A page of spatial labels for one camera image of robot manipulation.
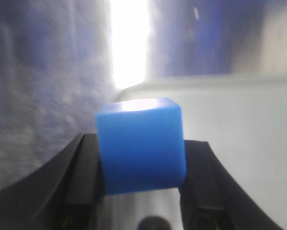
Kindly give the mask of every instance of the cube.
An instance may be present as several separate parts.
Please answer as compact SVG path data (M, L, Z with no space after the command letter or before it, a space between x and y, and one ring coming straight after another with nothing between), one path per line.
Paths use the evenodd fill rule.
M168 98L104 105L96 115L105 193L179 187L186 175L182 111Z

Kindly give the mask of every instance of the white surface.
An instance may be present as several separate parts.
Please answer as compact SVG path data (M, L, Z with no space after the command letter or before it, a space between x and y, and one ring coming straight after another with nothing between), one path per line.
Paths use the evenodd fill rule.
M208 141L242 188L287 230L287 78L154 82L129 88L118 100L156 97L182 107L184 138ZM123 202L129 203L127 211ZM149 213L182 229L178 202L177 190L115 197L113 216L120 221L114 221L114 229L135 229Z

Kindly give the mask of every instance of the light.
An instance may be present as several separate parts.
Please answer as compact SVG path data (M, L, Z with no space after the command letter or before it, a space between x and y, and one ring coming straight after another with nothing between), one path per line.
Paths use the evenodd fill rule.
M110 6L113 78L124 89L146 76L148 0L111 0Z

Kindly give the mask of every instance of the plastic block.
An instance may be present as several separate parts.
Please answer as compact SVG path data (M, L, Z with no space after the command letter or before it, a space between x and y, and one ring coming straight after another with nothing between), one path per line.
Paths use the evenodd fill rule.
M107 195L180 186L186 175L182 111L168 98L110 103L96 115Z

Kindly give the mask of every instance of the blue cube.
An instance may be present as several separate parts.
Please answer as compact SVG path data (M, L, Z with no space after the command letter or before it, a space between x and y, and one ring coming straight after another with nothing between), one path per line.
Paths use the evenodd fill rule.
M104 105L96 115L107 195L179 187L186 175L182 111L168 98Z

